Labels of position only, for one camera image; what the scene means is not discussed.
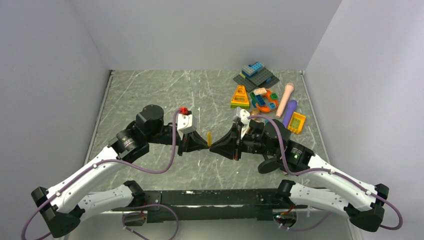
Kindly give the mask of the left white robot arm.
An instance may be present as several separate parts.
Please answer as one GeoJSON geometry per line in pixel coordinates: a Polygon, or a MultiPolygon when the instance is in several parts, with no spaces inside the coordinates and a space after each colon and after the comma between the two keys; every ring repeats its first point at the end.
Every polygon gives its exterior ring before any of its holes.
{"type": "Polygon", "coordinates": [[[93,192],[93,189],[124,167],[134,167],[135,161],[149,152],[150,144],[170,145],[172,157],[206,150],[208,143],[196,127],[196,118],[185,107],[174,112],[171,123],[164,124],[162,107],[145,106],[134,121],[77,172],[52,187],[32,191],[37,212],[44,219],[49,235],[63,237],[84,220],[108,210],[139,209],[147,202],[146,194],[134,180],[108,191],[93,192]]]}

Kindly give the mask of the yellow key tag with keyring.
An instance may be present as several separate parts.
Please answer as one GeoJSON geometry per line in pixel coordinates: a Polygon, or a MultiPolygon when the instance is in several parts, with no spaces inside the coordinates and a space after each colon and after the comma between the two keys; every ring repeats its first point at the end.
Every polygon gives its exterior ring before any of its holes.
{"type": "Polygon", "coordinates": [[[207,145],[210,147],[212,145],[212,133],[207,133],[207,145]]]}

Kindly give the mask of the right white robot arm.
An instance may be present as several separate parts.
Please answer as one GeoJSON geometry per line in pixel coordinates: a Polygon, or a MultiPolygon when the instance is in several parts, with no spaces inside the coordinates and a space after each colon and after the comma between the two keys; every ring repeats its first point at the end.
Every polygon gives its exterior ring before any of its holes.
{"type": "Polygon", "coordinates": [[[376,232],[383,227],[389,188],[368,184],[351,177],[323,160],[311,149],[290,139],[291,132],[278,120],[257,122],[251,117],[237,117],[229,132],[213,143],[210,151],[228,159],[239,160],[243,153],[264,157],[261,174],[280,169],[289,175],[317,181],[322,189],[284,179],[275,199],[282,208],[309,205],[339,214],[354,226],[376,232]]]}

